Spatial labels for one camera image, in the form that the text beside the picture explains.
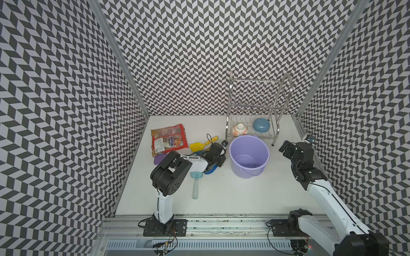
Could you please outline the purple shovel pink handle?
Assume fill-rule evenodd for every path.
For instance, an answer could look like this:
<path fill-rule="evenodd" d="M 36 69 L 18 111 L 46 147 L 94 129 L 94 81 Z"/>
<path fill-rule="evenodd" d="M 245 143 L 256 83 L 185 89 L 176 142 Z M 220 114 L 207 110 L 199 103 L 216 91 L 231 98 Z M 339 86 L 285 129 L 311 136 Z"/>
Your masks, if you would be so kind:
<path fill-rule="evenodd" d="M 166 157 L 168 154 L 159 154 L 154 157 L 154 165 L 159 165 Z"/>

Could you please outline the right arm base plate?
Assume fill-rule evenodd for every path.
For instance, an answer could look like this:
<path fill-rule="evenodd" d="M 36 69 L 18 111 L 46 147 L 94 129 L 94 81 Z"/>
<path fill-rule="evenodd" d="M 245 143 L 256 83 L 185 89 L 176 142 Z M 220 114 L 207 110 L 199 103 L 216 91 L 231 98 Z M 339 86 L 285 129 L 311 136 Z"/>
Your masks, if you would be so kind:
<path fill-rule="evenodd" d="M 273 229 L 274 237 L 306 237 L 294 221 L 289 223 L 286 219 L 272 219 L 268 225 Z"/>

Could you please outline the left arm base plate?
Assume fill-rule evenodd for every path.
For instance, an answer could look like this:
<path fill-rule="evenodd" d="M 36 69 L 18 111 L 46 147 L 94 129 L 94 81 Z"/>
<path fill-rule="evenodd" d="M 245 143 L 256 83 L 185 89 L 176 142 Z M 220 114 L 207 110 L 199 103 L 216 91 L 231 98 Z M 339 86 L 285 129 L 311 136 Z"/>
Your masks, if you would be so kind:
<path fill-rule="evenodd" d="M 149 219 L 144 227 L 144 237 L 185 237 L 187 232 L 187 219 L 171 219 L 166 224 L 160 223 L 155 218 Z"/>

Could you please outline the red candy bag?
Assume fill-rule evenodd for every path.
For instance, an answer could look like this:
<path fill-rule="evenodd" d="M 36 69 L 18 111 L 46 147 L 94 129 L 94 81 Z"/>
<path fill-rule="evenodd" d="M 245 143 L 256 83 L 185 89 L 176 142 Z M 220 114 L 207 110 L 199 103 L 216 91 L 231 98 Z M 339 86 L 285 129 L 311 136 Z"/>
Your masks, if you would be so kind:
<path fill-rule="evenodd" d="M 151 136 L 153 157 L 189 147 L 182 124 L 151 130 Z"/>

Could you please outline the light blue plastic shovel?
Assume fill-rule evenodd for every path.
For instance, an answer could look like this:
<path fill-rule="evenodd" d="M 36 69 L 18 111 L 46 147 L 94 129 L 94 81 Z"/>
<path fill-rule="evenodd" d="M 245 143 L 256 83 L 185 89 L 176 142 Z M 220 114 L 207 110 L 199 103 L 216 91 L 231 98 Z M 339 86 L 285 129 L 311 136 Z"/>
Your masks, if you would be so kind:
<path fill-rule="evenodd" d="M 191 172 L 191 178 L 194 179 L 194 187 L 193 187 L 193 199 L 198 199 L 199 196 L 199 180 L 204 176 L 203 172 Z"/>

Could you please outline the blue ceramic bowl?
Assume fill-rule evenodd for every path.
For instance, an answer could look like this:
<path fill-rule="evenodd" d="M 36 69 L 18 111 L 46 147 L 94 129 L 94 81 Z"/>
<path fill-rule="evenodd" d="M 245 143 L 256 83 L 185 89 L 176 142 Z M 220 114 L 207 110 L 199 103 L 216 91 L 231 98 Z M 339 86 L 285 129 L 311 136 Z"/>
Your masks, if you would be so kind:
<path fill-rule="evenodd" d="M 266 133 L 270 130 L 270 121 L 266 118 L 257 118 L 253 121 L 253 129 L 258 133 Z"/>

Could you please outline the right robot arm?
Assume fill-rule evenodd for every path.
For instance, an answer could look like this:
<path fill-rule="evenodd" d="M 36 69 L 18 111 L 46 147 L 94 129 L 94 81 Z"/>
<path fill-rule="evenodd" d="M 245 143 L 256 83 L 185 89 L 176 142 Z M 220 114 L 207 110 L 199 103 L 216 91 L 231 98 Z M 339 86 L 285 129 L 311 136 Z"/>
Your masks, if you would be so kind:
<path fill-rule="evenodd" d="M 360 221 L 337 195 L 327 176 L 314 166 L 314 142 L 313 137 L 297 143 L 285 141 L 279 151 L 291 161 L 295 180 L 317 201 L 336 234 L 303 209 L 289 213 L 288 231 L 313 238 L 331 256 L 387 256 L 387 238 Z"/>

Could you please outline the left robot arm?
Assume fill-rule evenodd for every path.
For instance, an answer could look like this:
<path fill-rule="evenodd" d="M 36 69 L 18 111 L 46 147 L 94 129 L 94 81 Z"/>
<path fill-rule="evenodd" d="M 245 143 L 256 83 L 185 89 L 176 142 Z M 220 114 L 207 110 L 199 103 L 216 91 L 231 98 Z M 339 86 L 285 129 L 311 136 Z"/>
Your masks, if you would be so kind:
<path fill-rule="evenodd" d="M 157 209 L 153 219 L 167 225 L 174 219 L 173 195 L 177 192 L 186 176 L 194 179 L 193 199 L 199 197 L 199 180 L 222 167 L 226 160 L 228 142 L 213 143 L 209 149 L 191 155 L 181 155 L 176 151 L 168 153 L 150 175 L 157 191 Z"/>

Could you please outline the yellow toy shovel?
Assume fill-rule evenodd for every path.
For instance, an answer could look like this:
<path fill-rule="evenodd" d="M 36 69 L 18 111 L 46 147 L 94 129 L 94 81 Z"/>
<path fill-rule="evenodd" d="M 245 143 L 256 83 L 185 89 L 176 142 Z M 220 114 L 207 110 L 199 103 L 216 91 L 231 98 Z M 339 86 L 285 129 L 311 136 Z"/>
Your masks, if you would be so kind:
<path fill-rule="evenodd" d="M 205 146 L 210 145 L 212 143 L 214 143 L 215 141 L 217 141 L 219 139 L 218 136 L 215 136 L 211 139 L 211 141 L 207 141 L 204 144 L 202 143 L 194 143 L 194 144 L 190 144 L 190 150 L 195 153 L 201 150 L 204 150 Z"/>

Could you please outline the red white patterned bowl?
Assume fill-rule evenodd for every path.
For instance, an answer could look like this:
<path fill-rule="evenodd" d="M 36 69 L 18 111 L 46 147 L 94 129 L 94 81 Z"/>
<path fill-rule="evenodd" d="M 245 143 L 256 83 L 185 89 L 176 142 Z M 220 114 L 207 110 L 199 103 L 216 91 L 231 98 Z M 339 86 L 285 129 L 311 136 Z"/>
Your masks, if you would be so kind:
<path fill-rule="evenodd" d="M 238 123 L 233 126 L 231 132 L 234 137 L 239 137 L 242 135 L 247 135 L 248 128 L 243 123 Z"/>

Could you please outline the purple plastic bucket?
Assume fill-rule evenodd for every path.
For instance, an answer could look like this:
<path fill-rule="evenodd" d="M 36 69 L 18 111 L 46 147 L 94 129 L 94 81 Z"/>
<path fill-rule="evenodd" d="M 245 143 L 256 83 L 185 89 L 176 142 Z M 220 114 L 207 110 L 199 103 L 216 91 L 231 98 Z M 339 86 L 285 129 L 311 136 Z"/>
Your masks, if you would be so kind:
<path fill-rule="evenodd" d="M 261 175 L 270 160 L 270 149 L 267 144 L 252 135 L 235 138 L 230 143 L 228 153 L 233 173 L 244 179 Z"/>

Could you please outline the aluminium front rail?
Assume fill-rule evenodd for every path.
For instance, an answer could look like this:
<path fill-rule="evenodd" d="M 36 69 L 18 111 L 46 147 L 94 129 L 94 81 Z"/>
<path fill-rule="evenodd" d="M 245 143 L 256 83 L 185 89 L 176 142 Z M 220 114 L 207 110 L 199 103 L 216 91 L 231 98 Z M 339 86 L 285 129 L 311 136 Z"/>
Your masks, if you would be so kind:
<path fill-rule="evenodd" d="M 148 215 L 117 215 L 106 218 L 96 236 L 97 239 L 143 239 Z M 176 215 L 176 219 L 186 219 L 187 240 L 195 239 L 265 239 L 273 219 L 286 220 L 288 214 L 186 214 Z"/>

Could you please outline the metal dish rack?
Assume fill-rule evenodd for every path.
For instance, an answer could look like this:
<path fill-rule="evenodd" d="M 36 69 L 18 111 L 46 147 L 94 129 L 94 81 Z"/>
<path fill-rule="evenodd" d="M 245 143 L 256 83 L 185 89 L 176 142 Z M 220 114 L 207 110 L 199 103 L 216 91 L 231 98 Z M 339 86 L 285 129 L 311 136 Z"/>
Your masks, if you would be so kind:
<path fill-rule="evenodd" d="M 279 80 L 240 79 L 231 71 L 228 77 L 228 102 L 225 139 L 234 138 L 233 128 L 243 124 L 248 134 L 268 140 L 274 146 L 280 134 L 280 120 L 290 110 L 294 83 L 289 73 Z M 270 127 L 260 132 L 253 128 L 258 118 L 266 119 Z"/>

